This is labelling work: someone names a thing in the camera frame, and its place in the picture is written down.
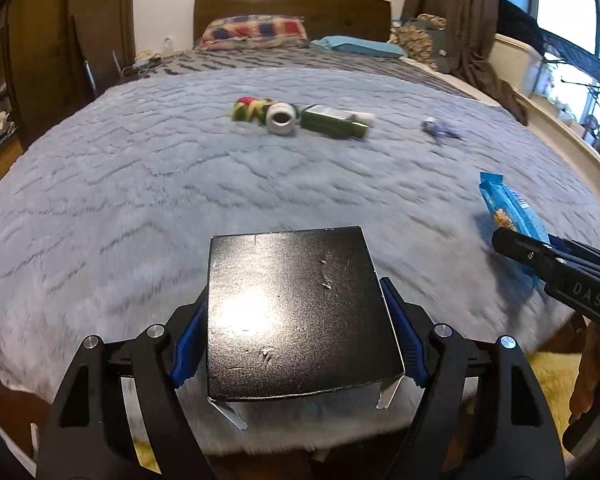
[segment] window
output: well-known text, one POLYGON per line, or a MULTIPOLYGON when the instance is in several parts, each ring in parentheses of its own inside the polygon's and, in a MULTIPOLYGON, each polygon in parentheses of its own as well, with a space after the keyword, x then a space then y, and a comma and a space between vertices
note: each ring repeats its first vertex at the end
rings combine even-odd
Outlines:
POLYGON ((596 53, 596 0, 538 0, 538 25, 596 53))
MULTIPOLYGON (((596 6, 596 0, 539 0, 538 25, 599 56, 596 35, 600 23, 596 6)), ((554 69, 551 97, 569 105, 580 122, 590 113, 589 92, 582 84, 595 84, 595 81, 570 65, 559 64, 554 69)), ((600 118, 599 108, 595 115, 600 118)))

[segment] pillow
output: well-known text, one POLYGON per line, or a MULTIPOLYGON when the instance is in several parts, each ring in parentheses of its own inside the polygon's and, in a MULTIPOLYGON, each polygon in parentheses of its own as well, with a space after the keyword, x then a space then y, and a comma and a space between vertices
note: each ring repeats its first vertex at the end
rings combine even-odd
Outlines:
POLYGON ((433 70, 449 73, 446 58, 446 19, 421 14, 414 20, 394 22, 391 43, 397 43, 411 59, 429 65, 433 70))
POLYGON ((361 40, 350 36, 327 36, 321 40, 312 41, 312 43, 323 46, 328 50, 362 54, 363 56, 394 58, 406 56, 404 50, 396 44, 361 40))
POLYGON ((301 18, 251 14, 211 22, 198 40, 196 48, 233 50, 307 45, 308 39, 301 18))

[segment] bed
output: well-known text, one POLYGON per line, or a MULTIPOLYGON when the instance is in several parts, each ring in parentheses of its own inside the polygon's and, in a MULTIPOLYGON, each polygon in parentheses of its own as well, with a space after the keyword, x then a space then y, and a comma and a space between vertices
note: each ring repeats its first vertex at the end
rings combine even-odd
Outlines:
MULTIPOLYGON (((195 0, 194 42, 202 37, 205 27, 219 16, 236 16, 247 12, 302 16, 310 41, 334 35, 373 41, 389 39, 391 5, 384 0, 195 0)), ((313 44, 308 48, 271 48, 259 51, 192 50, 151 70, 149 76, 264 67, 325 68, 382 74, 470 97, 458 87, 432 75, 430 71, 402 60, 335 53, 313 44)))
MULTIPOLYGON (((269 9, 240 1, 241 13, 269 9)), ((269 12, 303 14, 299 0, 274 1, 269 12)), ((215 18, 235 4, 221 2, 215 18)), ((339 8, 320 30, 331 21, 328 33, 342 32, 339 8)), ((387 20, 388 5, 378 9, 374 20, 387 20)), ((362 226, 378 274, 436 321, 471 338, 509 333, 525 351, 542 344, 570 312, 491 250, 479 172, 503 173, 552 233, 599 248, 600 202, 506 111, 398 66, 312 49, 190 54, 50 129, 0 181, 0 378, 51 402, 85 336, 136 336, 197 297, 213 235, 344 225, 362 226), (362 142, 273 136, 230 120, 243 95, 372 112, 376 123, 362 142), (420 129, 429 116, 463 140, 436 143, 420 129)), ((178 396, 214 454, 323 449, 403 428, 421 394, 403 381, 386 411, 375 409, 377 386, 244 404, 240 432, 205 385, 201 366, 178 396)), ((128 414, 141 437, 132 396, 128 414)))

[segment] blue snack wrapper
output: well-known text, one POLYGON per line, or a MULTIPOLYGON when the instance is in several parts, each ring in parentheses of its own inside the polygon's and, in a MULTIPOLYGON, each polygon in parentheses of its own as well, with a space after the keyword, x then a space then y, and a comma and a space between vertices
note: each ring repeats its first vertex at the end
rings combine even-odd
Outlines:
MULTIPOLYGON (((498 227, 513 229, 523 235, 551 244, 544 224, 520 194, 503 183, 502 175, 480 172, 480 193, 498 227)), ((522 266, 525 274, 538 277, 529 266, 522 266)))

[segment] wooden wardrobe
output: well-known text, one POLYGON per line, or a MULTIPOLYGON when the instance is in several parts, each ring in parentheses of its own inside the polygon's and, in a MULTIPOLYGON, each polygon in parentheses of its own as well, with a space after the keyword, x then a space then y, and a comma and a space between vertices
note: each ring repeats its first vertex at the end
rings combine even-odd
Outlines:
POLYGON ((27 149, 50 127, 118 80, 133 63, 132 0, 7 0, 4 9, 5 76, 27 149))

